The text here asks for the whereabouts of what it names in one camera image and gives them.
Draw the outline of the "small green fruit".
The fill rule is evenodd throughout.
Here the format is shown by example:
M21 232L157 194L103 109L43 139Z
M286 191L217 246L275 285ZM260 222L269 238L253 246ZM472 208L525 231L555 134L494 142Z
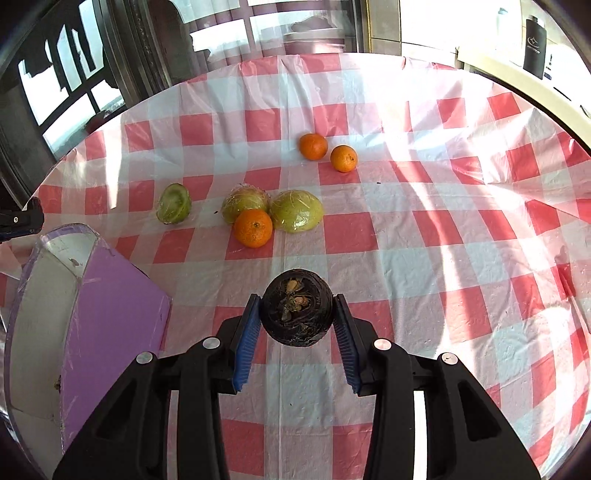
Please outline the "small green fruit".
M233 188L224 198L221 205L223 220L232 225L236 218L246 210L263 210L267 212L270 207L270 196L259 187L240 184Z

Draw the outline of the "orange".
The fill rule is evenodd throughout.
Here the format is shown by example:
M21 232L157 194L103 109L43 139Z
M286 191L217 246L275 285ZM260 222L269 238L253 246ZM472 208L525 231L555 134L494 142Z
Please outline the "orange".
M307 133L298 140L298 149L304 159L308 161L320 161L327 155L328 141L318 133Z
M359 156L351 146L339 145L332 149L329 161L331 161L332 168L335 171L349 173L358 166Z
M263 210L244 210L232 226L235 240L247 248L260 248L273 236L273 220Z

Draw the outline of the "red white checkered tablecloth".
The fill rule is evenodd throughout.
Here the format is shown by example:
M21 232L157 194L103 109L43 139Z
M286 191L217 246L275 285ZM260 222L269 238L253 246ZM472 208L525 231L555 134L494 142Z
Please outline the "red white checkered tablecloth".
M320 161L298 140L327 139ZM332 149L359 156L349 173ZM156 218L179 183L191 210ZM221 214L249 184L318 197L314 229L235 240ZM590 157L483 77L405 57L277 56L224 67L74 144L37 189L45 229L97 232L171 299L159 354L214 334L291 268L412 354L457 355L544 478L590 422Z

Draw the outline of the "green half fruit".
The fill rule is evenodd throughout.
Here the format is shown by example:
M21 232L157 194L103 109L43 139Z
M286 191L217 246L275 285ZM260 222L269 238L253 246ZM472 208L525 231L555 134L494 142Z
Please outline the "green half fruit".
M157 209L156 218L165 225L183 222L190 214L191 198L186 187L179 183L168 185L162 192Z

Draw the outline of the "large green fruit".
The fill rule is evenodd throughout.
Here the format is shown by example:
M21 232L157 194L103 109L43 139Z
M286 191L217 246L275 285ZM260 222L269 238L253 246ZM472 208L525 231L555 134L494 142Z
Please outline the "large green fruit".
M287 233L314 229L324 217L324 206L318 197L304 190L287 190L270 202L273 227Z

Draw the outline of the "black bottle on counter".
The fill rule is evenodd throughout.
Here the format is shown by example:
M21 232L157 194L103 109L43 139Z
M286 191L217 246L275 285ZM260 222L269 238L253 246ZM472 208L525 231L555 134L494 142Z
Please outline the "black bottle on counter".
M523 68L542 79L545 70L547 31L543 22L533 15L526 19L524 47Z

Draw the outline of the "dark purple mangosteen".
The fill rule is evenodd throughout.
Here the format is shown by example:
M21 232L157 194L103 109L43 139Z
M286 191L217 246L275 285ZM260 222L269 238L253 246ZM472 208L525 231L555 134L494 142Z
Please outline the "dark purple mangosteen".
M283 345L311 347L332 326L334 295L317 273L291 269L281 273L264 291L259 318L266 333Z

